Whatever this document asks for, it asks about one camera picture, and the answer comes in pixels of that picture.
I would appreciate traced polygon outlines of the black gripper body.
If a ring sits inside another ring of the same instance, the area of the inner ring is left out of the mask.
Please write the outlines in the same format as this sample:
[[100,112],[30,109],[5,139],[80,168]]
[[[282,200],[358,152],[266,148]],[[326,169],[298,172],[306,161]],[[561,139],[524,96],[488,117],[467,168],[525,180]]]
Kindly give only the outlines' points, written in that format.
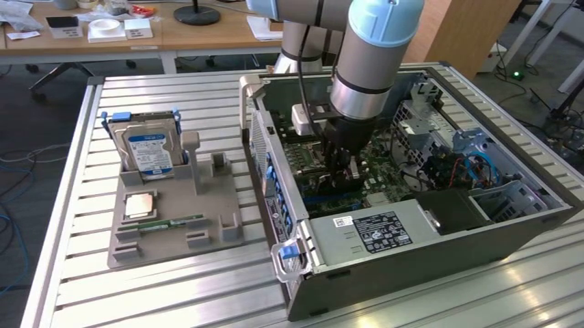
[[326,120],[324,128],[324,153],[348,151],[360,154],[370,142],[376,118],[354,120],[346,117]]

